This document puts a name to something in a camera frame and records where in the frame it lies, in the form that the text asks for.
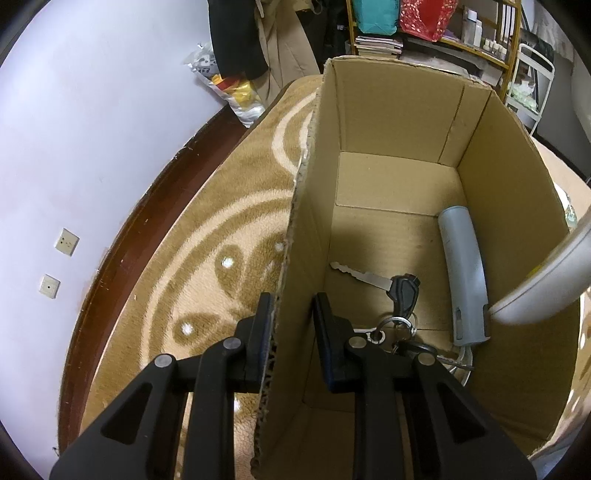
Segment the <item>black key bunch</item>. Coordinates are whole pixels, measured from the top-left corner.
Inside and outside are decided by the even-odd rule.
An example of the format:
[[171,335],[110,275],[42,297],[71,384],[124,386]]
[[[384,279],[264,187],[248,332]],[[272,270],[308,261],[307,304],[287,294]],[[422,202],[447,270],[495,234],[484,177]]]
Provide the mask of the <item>black key bunch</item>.
[[358,281],[383,290],[393,302],[393,312],[384,314],[376,327],[355,328],[353,331],[356,334],[392,354],[406,354],[419,360],[434,360],[442,364],[463,385],[468,383],[474,370],[470,347],[461,347],[456,358],[449,358],[433,345],[418,340],[414,310],[421,282],[417,276],[406,273],[386,278],[370,272],[361,272],[335,261],[329,265],[333,270],[351,275]]

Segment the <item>white remote control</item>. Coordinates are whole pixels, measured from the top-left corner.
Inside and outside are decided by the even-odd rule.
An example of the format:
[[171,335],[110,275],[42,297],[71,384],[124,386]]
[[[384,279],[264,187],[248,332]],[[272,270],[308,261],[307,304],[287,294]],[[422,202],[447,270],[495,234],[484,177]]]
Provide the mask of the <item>white remote control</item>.
[[590,224],[580,224],[540,268],[489,309],[507,325],[544,321],[572,304],[590,286]]

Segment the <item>cardboard box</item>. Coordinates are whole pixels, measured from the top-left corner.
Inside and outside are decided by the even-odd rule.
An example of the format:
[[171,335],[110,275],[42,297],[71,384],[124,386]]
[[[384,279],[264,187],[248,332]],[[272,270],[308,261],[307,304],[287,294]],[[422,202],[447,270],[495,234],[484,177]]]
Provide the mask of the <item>cardboard box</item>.
[[308,306],[318,292],[356,327],[392,304],[332,270],[421,282],[421,340],[454,349],[439,214],[469,210],[488,298],[501,300],[567,236],[549,172],[520,121],[476,81],[403,62],[339,57],[325,65],[297,175],[274,312],[252,472],[259,479],[348,479],[353,398],[322,382]]

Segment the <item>beige patterned rug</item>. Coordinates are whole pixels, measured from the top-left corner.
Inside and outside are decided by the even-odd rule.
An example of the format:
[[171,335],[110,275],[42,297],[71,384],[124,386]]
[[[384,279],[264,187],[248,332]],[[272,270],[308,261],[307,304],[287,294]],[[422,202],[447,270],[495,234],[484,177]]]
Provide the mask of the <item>beige patterned rug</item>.
[[[167,233],[117,320],[90,388],[84,425],[156,355],[204,352],[252,314],[260,294],[280,288],[294,176],[321,86],[318,76],[291,83]],[[557,195],[565,189],[582,213],[590,195],[578,177],[532,143]]]

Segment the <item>snack bag on floor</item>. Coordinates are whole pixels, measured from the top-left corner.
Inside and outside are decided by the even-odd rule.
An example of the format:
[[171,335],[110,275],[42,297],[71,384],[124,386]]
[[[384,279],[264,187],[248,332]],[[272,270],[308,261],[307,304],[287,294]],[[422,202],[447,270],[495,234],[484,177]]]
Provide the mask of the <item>snack bag on floor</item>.
[[266,110],[252,82],[242,76],[221,75],[211,43],[198,44],[197,49],[185,57],[183,64],[228,104],[245,128],[252,127]]

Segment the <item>white utility cart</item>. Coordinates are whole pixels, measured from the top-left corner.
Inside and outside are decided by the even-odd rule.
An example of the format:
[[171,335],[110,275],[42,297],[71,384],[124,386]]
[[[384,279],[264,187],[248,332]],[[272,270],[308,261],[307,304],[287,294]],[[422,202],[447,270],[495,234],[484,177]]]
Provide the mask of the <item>white utility cart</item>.
[[554,77],[551,59],[526,43],[519,45],[505,106],[518,116],[530,136],[542,119]]

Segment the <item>wooden bookshelf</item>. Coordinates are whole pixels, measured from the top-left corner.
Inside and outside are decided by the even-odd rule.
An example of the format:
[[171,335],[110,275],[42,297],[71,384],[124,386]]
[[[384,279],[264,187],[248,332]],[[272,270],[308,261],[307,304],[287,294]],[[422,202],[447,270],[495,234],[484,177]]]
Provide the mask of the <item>wooden bookshelf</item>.
[[463,73],[507,97],[518,59],[520,1],[348,1],[346,11],[356,55]]

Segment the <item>stack of books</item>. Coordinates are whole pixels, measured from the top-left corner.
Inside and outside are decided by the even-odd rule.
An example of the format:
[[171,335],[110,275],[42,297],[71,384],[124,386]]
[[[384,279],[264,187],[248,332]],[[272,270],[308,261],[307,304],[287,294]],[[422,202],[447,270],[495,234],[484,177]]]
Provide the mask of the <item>stack of books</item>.
[[356,52],[361,56],[396,57],[403,53],[404,43],[397,37],[356,36]]

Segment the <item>beige trench coat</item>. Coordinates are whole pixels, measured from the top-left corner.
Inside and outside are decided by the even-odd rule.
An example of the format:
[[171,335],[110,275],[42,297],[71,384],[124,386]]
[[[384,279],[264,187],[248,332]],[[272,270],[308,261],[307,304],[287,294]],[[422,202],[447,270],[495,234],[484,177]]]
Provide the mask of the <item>beige trench coat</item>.
[[269,107],[284,86],[320,71],[293,1],[256,1],[254,18],[269,69],[252,80],[252,85]]

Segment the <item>white cosmetic bottles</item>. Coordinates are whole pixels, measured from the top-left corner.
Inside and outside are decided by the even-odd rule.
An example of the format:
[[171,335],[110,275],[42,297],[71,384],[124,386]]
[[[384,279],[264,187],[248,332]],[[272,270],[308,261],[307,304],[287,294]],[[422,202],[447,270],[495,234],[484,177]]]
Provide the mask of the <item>white cosmetic bottles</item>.
[[468,7],[463,8],[462,36],[461,42],[482,50],[500,60],[507,55],[507,48],[496,42],[494,39],[484,37],[484,26],[475,10]]

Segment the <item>teal gift bag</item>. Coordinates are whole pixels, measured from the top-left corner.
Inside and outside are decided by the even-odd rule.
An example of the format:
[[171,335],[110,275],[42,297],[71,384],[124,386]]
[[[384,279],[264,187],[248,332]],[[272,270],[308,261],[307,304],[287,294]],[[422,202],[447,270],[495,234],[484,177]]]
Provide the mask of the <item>teal gift bag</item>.
[[398,30],[399,0],[353,0],[353,12],[363,33],[391,36]]

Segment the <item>black hanging garment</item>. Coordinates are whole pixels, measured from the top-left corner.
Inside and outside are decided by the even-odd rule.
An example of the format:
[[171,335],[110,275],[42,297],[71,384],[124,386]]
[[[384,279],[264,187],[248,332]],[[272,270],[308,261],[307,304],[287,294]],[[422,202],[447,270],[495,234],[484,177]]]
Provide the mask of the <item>black hanging garment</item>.
[[269,70],[254,13],[255,1],[208,1],[211,44],[222,77],[255,80]]

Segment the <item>lower wall socket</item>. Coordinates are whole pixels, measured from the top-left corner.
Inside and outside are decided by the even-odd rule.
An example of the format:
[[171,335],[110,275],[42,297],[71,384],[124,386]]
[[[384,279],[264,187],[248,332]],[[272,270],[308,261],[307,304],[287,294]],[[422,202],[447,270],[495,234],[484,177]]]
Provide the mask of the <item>lower wall socket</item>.
[[45,274],[42,279],[41,279],[41,283],[40,283],[40,287],[39,287],[39,292],[48,297],[49,299],[55,299],[59,290],[61,282],[48,275]]

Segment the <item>wall socket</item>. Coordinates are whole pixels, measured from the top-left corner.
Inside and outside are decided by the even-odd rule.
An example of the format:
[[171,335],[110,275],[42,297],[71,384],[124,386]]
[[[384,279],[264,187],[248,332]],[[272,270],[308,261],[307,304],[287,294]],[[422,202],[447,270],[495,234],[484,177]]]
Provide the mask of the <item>wall socket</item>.
[[78,245],[79,237],[71,231],[63,228],[55,243],[55,249],[64,255],[71,257]]
[[48,275],[45,274],[42,279],[41,279],[41,283],[40,283],[40,287],[39,287],[39,292],[48,297],[49,299],[55,299],[59,290],[61,282]]

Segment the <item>upper wall socket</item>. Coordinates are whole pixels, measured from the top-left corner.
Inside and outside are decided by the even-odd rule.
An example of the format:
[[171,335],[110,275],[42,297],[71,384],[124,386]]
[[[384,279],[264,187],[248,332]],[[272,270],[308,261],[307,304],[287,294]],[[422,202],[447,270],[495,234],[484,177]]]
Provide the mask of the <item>upper wall socket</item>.
[[55,243],[55,249],[64,255],[71,257],[78,245],[79,237],[71,231],[63,228]]

